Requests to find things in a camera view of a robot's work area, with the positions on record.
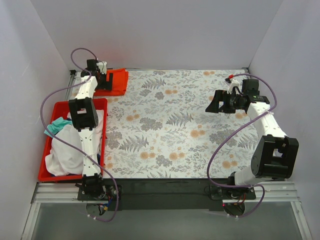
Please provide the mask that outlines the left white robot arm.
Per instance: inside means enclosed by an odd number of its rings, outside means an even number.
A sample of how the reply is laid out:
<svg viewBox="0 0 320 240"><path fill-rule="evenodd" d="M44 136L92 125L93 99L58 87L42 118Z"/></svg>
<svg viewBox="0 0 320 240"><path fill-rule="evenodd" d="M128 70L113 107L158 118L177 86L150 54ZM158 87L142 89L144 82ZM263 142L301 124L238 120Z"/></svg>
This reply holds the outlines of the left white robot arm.
<svg viewBox="0 0 320 240"><path fill-rule="evenodd" d="M87 67L80 73L82 85L74 99L68 101L68 106L73 127L77 130L81 150L84 152L80 189L95 200L102 200L107 191L103 185L102 170L97 165L100 137L96 128L99 125L99 116L93 96L99 83L106 79L107 71L104 70L104 62L97 59L88 59L86 62Z"/></svg>

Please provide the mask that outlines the orange t shirt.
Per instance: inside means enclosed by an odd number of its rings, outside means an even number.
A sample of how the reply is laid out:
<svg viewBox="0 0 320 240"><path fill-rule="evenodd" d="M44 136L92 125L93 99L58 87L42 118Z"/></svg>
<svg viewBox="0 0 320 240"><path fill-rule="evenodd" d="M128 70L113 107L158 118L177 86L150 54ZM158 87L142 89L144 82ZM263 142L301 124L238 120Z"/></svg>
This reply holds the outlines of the orange t shirt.
<svg viewBox="0 0 320 240"><path fill-rule="evenodd" d="M113 73L112 90L98 90L95 88L94 96L123 96L127 91L129 72L125 68L109 69L107 72Z"/></svg>

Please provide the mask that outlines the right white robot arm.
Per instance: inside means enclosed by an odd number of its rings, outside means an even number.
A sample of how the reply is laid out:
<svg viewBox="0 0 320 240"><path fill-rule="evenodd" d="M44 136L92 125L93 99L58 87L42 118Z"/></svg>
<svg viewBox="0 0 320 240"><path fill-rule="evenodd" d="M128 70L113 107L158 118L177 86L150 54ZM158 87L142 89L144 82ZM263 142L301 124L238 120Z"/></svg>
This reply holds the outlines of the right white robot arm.
<svg viewBox="0 0 320 240"><path fill-rule="evenodd" d="M269 99L261 95L259 83L261 78L248 74L247 79L238 82L234 75L225 79L227 90L216 90L213 100L206 108L207 113L234 114L243 110L250 121L228 136L226 144L233 136L249 125L254 125L260 138L251 158L250 166L231 174L227 183L217 183L211 177L209 182L221 189L226 189L227 195L237 199L245 190L260 186L263 181L273 179L288 179L291 177L299 149L296 138L288 135L278 125Z"/></svg>

